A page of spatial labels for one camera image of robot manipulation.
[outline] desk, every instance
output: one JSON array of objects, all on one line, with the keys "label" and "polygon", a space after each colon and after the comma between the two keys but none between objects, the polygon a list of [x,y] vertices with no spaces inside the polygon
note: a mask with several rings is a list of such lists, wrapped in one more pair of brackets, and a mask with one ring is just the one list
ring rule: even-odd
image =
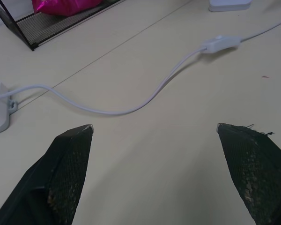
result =
[{"label": "desk", "polygon": [[[0,80],[10,88],[49,84],[80,104],[124,110],[144,101],[204,40],[245,37],[281,21],[278,0],[254,0],[246,11],[207,9],[202,0],[127,0],[35,52],[1,27]],[[55,136],[90,123],[74,225],[254,224],[215,130],[219,122],[255,124],[274,132],[281,148],[281,26],[237,51],[194,57],[152,102],[126,116],[82,112],[41,94],[15,96],[21,108],[0,134],[0,206]]]}]

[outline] white cable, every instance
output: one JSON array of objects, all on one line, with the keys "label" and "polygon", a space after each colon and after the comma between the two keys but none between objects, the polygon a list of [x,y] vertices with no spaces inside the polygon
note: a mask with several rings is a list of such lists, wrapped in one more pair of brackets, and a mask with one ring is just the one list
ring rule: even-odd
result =
[{"label": "white cable", "polygon": [[158,88],[156,89],[156,91],[141,105],[137,106],[137,107],[134,107],[132,109],[129,109],[129,110],[126,110],[126,111],[121,111],[121,112],[109,112],[109,111],[103,111],[103,110],[98,110],[98,109],[92,109],[92,108],[87,108],[87,107],[84,107],[82,105],[79,105],[79,104],[76,104],[75,102],[73,102],[72,100],[68,99],[67,97],[65,97],[64,95],[62,95],[61,93],[59,93],[58,91],[54,90],[53,88],[50,88],[48,86],[45,86],[45,85],[42,85],[42,84],[35,84],[35,85],[31,85],[31,86],[27,86],[27,87],[23,87],[23,88],[19,88],[19,89],[16,89],[16,90],[12,90],[10,92],[7,92],[5,94],[2,94],[0,95],[0,99],[2,98],[6,98],[6,97],[9,97],[9,96],[12,96],[14,94],[17,94],[19,92],[22,92],[22,91],[26,91],[26,90],[29,90],[29,89],[35,89],[35,88],[41,88],[41,89],[46,89],[46,90],[49,90],[49,91],[52,91],[54,94],[56,94],[58,97],[60,97],[62,100],[68,102],[69,104],[79,108],[79,109],[82,109],[82,110],[85,110],[85,111],[88,111],[88,112],[92,112],[92,113],[98,113],[98,114],[103,114],[103,115],[114,115],[114,116],[117,116],[117,115],[125,115],[125,114],[129,114],[129,113],[133,113],[139,109],[141,109],[142,107],[144,107],[146,104],[148,104],[150,101],[152,101],[152,99],[155,98],[155,96],[163,89],[164,85],[166,84],[166,82],[175,74],[175,72],[177,71],[177,69],[187,60],[189,59],[191,56],[193,56],[194,54],[196,53],[199,53],[201,51],[205,50],[205,48],[199,48],[198,50],[188,54],[187,56],[185,56],[171,71],[171,73],[166,77],[164,78],[164,80],[160,83],[160,85],[158,86]]},{"label": "white cable", "polygon": [[245,37],[245,38],[242,39],[242,42],[247,41],[247,40],[250,40],[250,39],[252,39],[252,38],[254,38],[254,37],[257,37],[257,36],[259,36],[259,35],[261,35],[261,34],[264,34],[264,33],[268,32],[268,31],[270,31],[270,30],[272,30],[272,29],[274,29],[274,28],[276,28],[276,27],[278,27],[278,26],[280,26],[280,25],[281,25],[281,22],[277,23],[276,25],[274,25],[274,26],[272,26],[272,27],[270,27],[270,28],[268,28],[268,29],[266,29],[266,30],[263,30],[263,31],[260,31],[260,32],[258,32],[258,33],[252,34],[252,35],[250,35],[250,36],[248,36],[248,37]]},{"label": "white cable", "polygon": [[[281,22],[266,29],[266,30],[263,30],[261,32],[258,32],[258,33],[255,33],[253,35],[250,35],[248,37],[245,37],[245,38],[242,38],[241,39],[241,42],[244,42],[244,41],[247,41],[247,40],[250,40],[256,36],[259,36],[261,34],[264,34],[266,32],[268,32],[269,30],[271,29],[274,29],[275,27],[278,27],[281,25]],[[224,49],[224,45],[222,45],[223,43],[223,40],[221,40],[221,43],[217,43],[217,41],[214,41],[212,40],[212,46],[214,46],[215,44],[217,45],[216,47],[218,47],[218,50],[221,50],[221,49]],[[231,43],[229,43],[229,41],[235,41],[235,39],[233,37],[228,37],[227,41],[225,41],[225,44],[228,44],[230,45]],[[84,107],[82,105],[78,105],[76,104],[75,102],[73,102],[72,100],[68,99],[67,97],[63,96],[62,94],[60,94],[58,91],[54,90],[53,88],[50,88],[48,86],[45,86],[45,85],[42,85],[42,84],[35,84],[35,85],[31,85],[31,86],[27,86],[27,87],[23,87],[23,88],[19,88],[19,89],[16,89],[16,90],[13,90],[13,91],[10,91],[6,94],[3,94],[3,95],[0,95],[0,99],[2,98],[6,98],[6,97],[9,97],[11,95],[14,95],[14,94],[17,94],[19,92],[22,92],[22,91],[25,91],[25,90],[29,90],[29,89],[35,89],[35,88],[41,88],[41,89],[46,89],[46,90],[49,90],[49,91],[52,91],[54,94],[56,94],[58,97],[60,97],[61,99],[63,99],[64,101],[68,102],[69,104],[79,108],[79,109],[82,109],[82,110],[85,110],[85,111],[88,111],[88,112],[92,112],[92,113],[98,113],[98,114],[103,114],[103,115],[125,115],[125,114],[129,114],[129,113],[133,113],[139,109],[141,109],[142,107],[144,107],[146,104],[148,104],[150,101],[152,101],[152,99],[155,98],[155,96],[163,89],[163,87],[166,85],[167,81],[175,74],[175,72],[177,71],[177,69],[187,60],[189,59],[191,56],[193,56],[194,54],[196,53],[199,53],[199,52],[202,52],[204,50],[206,50],[207,48],[206,47],[202,47],[202,48],[199,48],[198,50],[188,54],[187,56],[185,56],[171,71],[171,73],[166,77],[164,78],[164,80],[161,82],[161,84],[158,86],[158,88],[156,89],[156,91],[141,105],[139,106],[136,106],[132,109],[129,109],[129,110],[126,110],[126,111],[121,111],[121,112],[109,112],[109,111],[103,111],[103,110],[98,110],[98,109],[92,109],[92,108],[87,108],[87,107]]]}]

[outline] table surface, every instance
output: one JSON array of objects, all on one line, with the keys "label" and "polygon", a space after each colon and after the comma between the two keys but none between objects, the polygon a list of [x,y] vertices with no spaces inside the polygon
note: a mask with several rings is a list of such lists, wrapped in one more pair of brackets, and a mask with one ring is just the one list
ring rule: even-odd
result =
[{"label": "table surface", "polygon": [[[0,27],[0,81],[41,83],[77,103],[125,110],[143,102],[205,40],[247,36],[281,21],[281,0],[211,13],[207,0],[126,0],[32,52]],[[54,137],[93,124],[74,225],[253,225],[229,176],[219,122],[274,132],[281,148],[281,26],[237,51],[201,55],[146,107],[106,117],[49,92],[14,96],[0,133],[0,207]]]}]

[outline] wire mesh basket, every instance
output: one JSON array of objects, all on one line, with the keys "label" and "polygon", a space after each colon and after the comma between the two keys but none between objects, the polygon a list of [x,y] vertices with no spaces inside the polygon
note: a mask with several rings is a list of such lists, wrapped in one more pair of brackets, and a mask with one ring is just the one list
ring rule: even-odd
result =
[{"label": "wire mesh basket", "polygon": [[95,8],[82,11],[69,17],[32,13],[15,21],[2,0],[0,0],[0,18],[31,50],[35,50],[48,40],[122,1],[124,0],[104,0]]}]

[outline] pink plastic bag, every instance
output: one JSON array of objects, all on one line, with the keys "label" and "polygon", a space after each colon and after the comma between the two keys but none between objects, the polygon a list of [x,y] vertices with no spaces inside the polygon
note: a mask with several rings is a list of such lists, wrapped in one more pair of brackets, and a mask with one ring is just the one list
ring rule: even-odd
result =
[{"label": "pink plastic bag", "polygon": [[93,8],[102,0],[32,0],[34,12],[70,16]]}]

